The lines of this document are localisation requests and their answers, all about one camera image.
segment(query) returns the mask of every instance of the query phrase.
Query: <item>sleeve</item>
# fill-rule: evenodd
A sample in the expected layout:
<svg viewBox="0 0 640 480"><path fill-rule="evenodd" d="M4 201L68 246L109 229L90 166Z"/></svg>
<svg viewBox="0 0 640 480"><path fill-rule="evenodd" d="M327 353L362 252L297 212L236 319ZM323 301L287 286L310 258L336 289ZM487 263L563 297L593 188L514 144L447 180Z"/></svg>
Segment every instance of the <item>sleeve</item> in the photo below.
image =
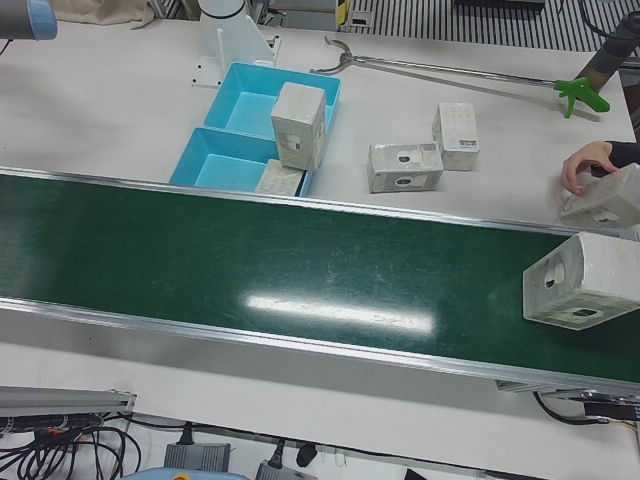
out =
<svg viewBox="0 0 640 480"><path fill-rule="evenodd" d="M613 145L609 160L616 167L626 167L630 163L640 163L640 144L626 142L609 142ZM604 177L608 172L602 167L591 167L591 175Z"/></svg>

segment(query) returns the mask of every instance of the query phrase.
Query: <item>blue plastic bin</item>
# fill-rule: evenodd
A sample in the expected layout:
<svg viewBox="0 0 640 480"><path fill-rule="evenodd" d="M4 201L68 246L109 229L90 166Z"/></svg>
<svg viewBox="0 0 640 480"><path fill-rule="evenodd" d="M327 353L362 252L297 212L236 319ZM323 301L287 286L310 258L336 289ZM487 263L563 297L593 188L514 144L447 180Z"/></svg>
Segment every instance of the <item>blue plastic bin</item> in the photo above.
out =
<svg viewBox="0 0 640 480"><path fill-rule="evenodd" d="M253 192L270 158L279 159L274 141L199 127L169 183ZM311 172L305 172L299 196L306 195L310 181Z"/></svg>
<svg viewBox="0 0 640 480"><path fill-rule="evenodd" d="M275 140L271 110L286 82L324 89L326 128L330 132L338 106L339 79L247 63L233 63L229 67L204 124Z"/></svg>
<svg viewBox="0 0 640 480"><path fill-rule="evenodd" d="M327 134L333 127L340 80L311 73L233 63L222 82L204 127L191 135L169 183L253 192L270 158L279 160L271 110L286 82L323 88ZM311 183L305 172L297 193Z"/></svg>

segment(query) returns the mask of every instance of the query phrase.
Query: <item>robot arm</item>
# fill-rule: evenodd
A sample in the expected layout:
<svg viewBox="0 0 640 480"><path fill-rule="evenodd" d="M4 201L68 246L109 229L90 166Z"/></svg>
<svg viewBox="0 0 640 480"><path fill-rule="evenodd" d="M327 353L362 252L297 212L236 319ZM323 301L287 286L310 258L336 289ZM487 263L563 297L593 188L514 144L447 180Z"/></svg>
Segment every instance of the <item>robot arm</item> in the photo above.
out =
<svg viewBox="0 0 640 480"><path fill-rule="evenodd" d="M0 1L0 39L52 40L57 34L56 15L47 0Z"/></svg>

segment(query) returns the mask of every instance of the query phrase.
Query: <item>rectangular block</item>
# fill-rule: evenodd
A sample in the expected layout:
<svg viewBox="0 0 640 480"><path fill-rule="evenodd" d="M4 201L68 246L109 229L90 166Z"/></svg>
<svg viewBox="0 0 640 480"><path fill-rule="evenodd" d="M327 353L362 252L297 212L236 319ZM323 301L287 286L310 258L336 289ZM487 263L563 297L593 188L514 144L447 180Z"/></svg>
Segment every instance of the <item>rectangular block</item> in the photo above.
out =
<svg viewBox="0 0 640 480"><path fill-rule="evenodd" d="M371 193L433 190L442 170L442 160L434 142L369 147Z"/></svg>
<svg viewBox="0 0 640 480"><path fill-rule="evenodd" d="M640 308L640 242L580 232L527 268L528 320L583 330Z"/></svg>
<svg viewBox="0 0 640 480"><path fill-rule="evenodd" d="M285 167L315 170L325 143L325 92L287 82L271 111L280 161Z"/></svg>
<svg viewBox="0 0 640 480"><path fill-rule="evenodd" d="M293 197L298 192L303 177L303 170L283 167L279 160L270 159L260 177L256 193Z"/></svg>
<svg viewBox="0 0 640 480"><path fill-rule="evenodd" d="M571 195L558 213L577 227L627 228L640 223L640 165L632 163Z"/></svg>
<svg viewBox="0 0 640 480"><path fill-rule="evenodd" d="M470 103L441 103L432 125L445 170L472 170L480 153L476 118Z"/></svg>

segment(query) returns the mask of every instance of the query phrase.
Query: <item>cable bundle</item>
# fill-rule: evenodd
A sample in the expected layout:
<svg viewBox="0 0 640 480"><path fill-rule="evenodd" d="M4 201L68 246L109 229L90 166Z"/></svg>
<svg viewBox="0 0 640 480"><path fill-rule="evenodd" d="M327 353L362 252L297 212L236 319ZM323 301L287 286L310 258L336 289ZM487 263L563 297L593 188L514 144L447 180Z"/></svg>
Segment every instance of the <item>cable bundle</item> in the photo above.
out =
<svg viewBox="0 0 640 480"><path fill-rule="evenodd" d="M119 448L100 441L101 433L115 433L118 436ZM71 479L75 466L76 454L81 446L93 447L96 462L96 480L115 480L124 475L124 459L127 452L127 440L133 444L137 453L135 471L140 468L142 453L135 439L124 430L115 427L91 426L70 428L68 430L43 430L35 433L31 443L21 447L0 449L0 475L11 466L17 468L18 480L46 480L69 458L69 470L66 479ZM106 450L115 459L115 467L111 474L105 476L99 459L100 449Z"/></svg>

